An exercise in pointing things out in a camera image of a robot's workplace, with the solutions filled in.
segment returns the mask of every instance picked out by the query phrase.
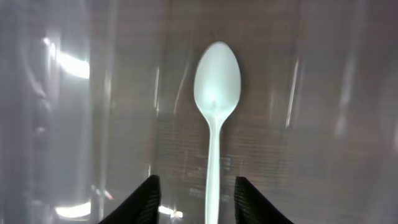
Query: white plastic spoon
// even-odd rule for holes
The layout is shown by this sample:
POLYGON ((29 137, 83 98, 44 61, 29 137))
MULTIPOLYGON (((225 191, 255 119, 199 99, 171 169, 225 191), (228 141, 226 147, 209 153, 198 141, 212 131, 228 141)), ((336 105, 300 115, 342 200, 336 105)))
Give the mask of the white plastic spoon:
POLYGON ((220 131, 241 94, 241 74, 232 50, 215 42, 199 61, 194 86, 195 102, 210 129, 205 223, 218 223, 220 206, 220 131))

